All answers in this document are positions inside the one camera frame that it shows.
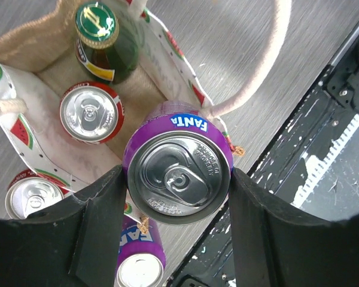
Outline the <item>green glass bottle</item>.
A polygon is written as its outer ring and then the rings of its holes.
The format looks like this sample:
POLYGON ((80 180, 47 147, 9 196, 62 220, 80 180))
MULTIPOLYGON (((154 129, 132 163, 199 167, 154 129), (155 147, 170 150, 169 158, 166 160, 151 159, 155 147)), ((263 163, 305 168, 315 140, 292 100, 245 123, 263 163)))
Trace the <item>green glass bottle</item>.
POLYGON ((106 84, 126 81, 138 66, 135 37, 109 6, 89 1, 75 13, 76 57, 94 79, 106 84))

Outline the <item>brown canvas tote bag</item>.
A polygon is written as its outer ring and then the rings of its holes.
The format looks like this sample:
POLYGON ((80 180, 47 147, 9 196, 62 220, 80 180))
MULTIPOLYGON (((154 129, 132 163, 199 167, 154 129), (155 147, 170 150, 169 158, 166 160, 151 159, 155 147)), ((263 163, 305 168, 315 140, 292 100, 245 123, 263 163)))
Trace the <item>brown canvas tote bag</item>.
POLYGON ((291 1, 276 1, 262 58, 239 91, 214 105, 145 1, 59 1, 0 38, 0 126, 37 178, 18 183, 26 216, 84 202, 121 176, 125 214, 187 225, 228 193, 234 146, 221 119, 260 87, 284 43, 291 1))

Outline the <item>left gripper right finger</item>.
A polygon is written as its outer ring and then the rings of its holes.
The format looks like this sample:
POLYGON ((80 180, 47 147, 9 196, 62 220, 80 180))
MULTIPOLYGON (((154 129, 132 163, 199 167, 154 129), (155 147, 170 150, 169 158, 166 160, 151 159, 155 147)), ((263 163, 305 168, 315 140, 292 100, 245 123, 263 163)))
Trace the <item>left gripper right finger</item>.
POLYGON ((326 221, 235 169, 229 188, 238 286, 359 286, 359 214, 326 221))

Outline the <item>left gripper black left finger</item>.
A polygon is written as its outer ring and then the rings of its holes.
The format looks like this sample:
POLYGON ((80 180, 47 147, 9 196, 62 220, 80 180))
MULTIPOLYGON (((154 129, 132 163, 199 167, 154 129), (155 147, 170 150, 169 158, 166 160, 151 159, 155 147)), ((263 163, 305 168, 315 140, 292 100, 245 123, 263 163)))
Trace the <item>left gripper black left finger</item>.
POLYGON ((0 219, 0 286, 112 286, 125 201, 116 166, 26 219, 0 219))

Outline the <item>purple Fanta can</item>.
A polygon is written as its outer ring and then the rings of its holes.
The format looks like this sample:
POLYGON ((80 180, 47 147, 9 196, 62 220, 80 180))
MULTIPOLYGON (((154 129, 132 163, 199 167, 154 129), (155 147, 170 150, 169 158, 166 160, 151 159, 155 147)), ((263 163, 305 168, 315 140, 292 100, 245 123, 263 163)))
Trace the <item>purple Fanta can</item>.
POLYGON ((123 169, 142 213, 163 224, 187 225, 225 201, 233 155, 225 135, 196 107, 168 100, 130 138, 123 169))

